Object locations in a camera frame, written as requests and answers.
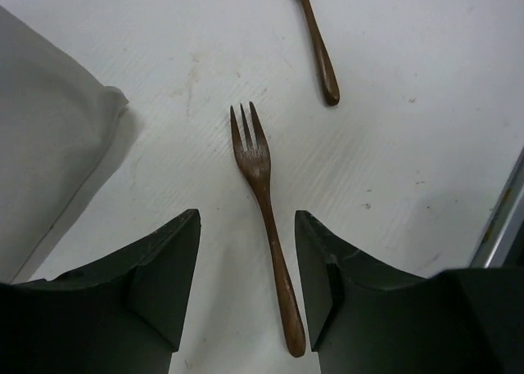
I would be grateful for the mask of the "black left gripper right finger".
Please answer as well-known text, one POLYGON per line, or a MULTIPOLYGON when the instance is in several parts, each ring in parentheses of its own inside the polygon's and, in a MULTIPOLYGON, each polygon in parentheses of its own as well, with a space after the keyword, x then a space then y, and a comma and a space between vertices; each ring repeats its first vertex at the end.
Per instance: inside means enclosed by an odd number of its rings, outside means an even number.
POLYGON ((324 373, 520 373, 523 270, 418 277, 295 215, 312 350, 324 373))

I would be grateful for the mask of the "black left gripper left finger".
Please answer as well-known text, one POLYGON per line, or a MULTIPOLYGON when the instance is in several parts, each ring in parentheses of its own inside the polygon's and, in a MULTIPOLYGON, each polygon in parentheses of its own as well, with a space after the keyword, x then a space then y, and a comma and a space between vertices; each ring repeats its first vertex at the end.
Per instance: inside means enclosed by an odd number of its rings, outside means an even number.
POLYGON ((1 287, 4 373, 166 373, 179 349, 201 217, 48 281, 1 287))

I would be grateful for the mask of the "brown wooden fork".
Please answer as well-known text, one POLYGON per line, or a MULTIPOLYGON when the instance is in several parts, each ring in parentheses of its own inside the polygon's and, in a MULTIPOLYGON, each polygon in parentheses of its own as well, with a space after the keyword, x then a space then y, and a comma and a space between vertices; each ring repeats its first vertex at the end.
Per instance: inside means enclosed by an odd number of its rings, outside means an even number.
POLYGON ((237 167, 253 191, 264 220, 286 347, 291 356, 299 358, 305 354, 305 329, 273 215, 269 144, 253 102, 249 103, 249 109, 250 123, 247 122, 245 110, 241 109, 245 137, 241 137, 235 110, 230 109, 233 154, 237 167))

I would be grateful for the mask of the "grey cloth placemat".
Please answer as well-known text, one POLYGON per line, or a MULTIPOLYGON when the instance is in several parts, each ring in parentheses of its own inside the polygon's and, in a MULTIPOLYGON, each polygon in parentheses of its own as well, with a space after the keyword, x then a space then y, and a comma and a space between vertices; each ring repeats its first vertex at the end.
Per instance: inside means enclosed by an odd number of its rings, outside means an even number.
POLYGON ((12 282, 99 165, 126 96, 1 10, 1 281, 12 282))

